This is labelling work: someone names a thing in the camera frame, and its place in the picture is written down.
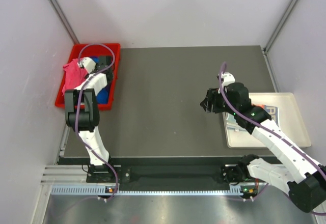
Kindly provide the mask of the purple towel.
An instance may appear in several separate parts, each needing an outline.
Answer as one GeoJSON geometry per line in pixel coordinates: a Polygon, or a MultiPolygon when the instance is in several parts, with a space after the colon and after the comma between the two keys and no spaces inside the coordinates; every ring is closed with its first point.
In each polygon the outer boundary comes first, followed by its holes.
{"type": "Polygon", "coordinates": [[[110,92],[111,92],[111,87],[112,87],[112,82],[110,82],[108,85],[107,85],[107,87],[106,87],[106,90],[107,90],[107,93],[108,93],[108,95],[110,94],[110,92]]]}

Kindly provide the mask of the blue polka dot towel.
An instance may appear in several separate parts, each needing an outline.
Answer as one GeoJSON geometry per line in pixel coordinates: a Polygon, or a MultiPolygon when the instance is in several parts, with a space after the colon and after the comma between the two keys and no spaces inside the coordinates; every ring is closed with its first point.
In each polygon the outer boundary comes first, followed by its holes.
{"type": "Polygon", "coordinates": [[[234,131],[245,131],[242,127],[238,125],[234,115],[227,114],[226,115],[226,127],[227,129],[234,130],[234,131]]]}

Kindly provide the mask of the dark blue towel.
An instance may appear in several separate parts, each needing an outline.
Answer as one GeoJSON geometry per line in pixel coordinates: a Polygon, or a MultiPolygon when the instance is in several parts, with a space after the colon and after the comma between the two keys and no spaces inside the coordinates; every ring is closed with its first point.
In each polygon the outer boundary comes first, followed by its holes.
{"type": "Polygon", "coordinates": [[[107,85],[96,95],[98,104],[107,104],[108,103],[108,93],[106,90],[107,85]]]}

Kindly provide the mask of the pink towel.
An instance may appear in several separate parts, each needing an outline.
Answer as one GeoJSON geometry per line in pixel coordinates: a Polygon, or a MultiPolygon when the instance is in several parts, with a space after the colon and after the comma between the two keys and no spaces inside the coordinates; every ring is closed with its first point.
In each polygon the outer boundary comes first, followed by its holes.
{"type": "Polygon", "coordinates": [[[85,76],[88,74],[85,69],[78,66],[78,59],[73,59],[70,63],[63,66],[65,72],[65,83],[62,88],[62,94],[66,90],[74,89],[85,81],[85,76]]]}

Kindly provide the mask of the white plastic tray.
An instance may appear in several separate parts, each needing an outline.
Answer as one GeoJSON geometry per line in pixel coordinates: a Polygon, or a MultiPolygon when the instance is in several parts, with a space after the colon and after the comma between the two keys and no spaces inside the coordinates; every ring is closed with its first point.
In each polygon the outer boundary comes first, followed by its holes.
{"type": "MultiPolygon", "coordinates": [[[[311,146],[304,121],[292,93],[249,93],[254,105],[266,104],[279,108],[278,126],[299,147],[311,146]]],[[[265,148],[265,146],[245,131],[234,131],[226,127],[226,115],[223,114],[227,145],[229,148],[265,148]]]]}

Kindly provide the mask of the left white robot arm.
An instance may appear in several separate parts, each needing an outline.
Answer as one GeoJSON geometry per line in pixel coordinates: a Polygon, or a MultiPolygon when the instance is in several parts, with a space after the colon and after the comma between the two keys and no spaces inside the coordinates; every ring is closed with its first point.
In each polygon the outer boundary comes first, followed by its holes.
{"type": "Polygon", "coordinates": [[[100,113],[97,95],[113,80],[112,66],[115,59],[101,55],[98,61],[85,57],[77,61],[77,68],[86,71],[85,81],[73,89],[65,91],[65,120],[84,143],[90,157],[89,174],[103,181],[114,179],[116,170],[110,166],[111,157],[99,132],[100,113]]]}

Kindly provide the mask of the beige rabbit letter towel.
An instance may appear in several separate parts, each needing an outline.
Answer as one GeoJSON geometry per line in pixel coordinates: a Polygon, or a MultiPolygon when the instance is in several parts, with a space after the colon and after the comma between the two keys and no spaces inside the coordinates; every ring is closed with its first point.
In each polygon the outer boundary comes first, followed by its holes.
{"type": "Polygon", "coordinates": [[[266,105],[266,104],[256,104],[257,106],[263,108],[267,113],[271,116],[271,118],[275,121],[275,123],[279,126],[279,108],[277,106],[266,105]]]}

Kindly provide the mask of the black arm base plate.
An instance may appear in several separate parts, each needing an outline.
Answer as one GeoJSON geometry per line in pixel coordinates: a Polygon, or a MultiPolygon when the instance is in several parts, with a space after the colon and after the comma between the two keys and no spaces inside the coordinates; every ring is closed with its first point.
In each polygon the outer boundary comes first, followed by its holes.
{"type": "Polygon", "coordinates": [[[120,183],[122,189],[217,189],[250,179],[238,166],[240,157],[114,157],[88,164],[87,183],[120,183]]]}

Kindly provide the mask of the aluminium frame rail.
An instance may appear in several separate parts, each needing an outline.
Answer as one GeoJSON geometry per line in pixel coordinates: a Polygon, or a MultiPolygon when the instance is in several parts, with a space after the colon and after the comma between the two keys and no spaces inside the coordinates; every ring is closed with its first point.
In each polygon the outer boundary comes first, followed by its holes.
{"type": "Polygon", "coordinates": [[[158,181],[189,181],[199,184],[200,181],[222,184],[251,181],[256,178],[272,185],[288,182],[300,183],[317,169],[308,165],[299,170],[287,169],[281,164],[270,164],[262,159],[247,166],[236,165],[116,165],[109,174],[90,175],[78,165],[56,165],[46,167],[43,182],[73,184],[87,183],[130,183],[139,179],[158,181]]]}

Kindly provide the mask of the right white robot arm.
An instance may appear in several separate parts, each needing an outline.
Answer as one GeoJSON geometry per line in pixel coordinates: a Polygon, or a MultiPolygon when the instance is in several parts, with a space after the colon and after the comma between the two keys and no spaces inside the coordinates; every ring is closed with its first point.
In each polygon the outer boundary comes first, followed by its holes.
{"type": "Polygon", "coordinates": [[[232,115],[238,126],[263,143],[281,163],[273,165],[254,154],[243,156],[236,166],[238,178],[266,182],[306,213],[325,202],[325,166],[291,141],[262,106],[254,105],[242,83],[208,89],[200,106],[207,113],[232,115]]]}

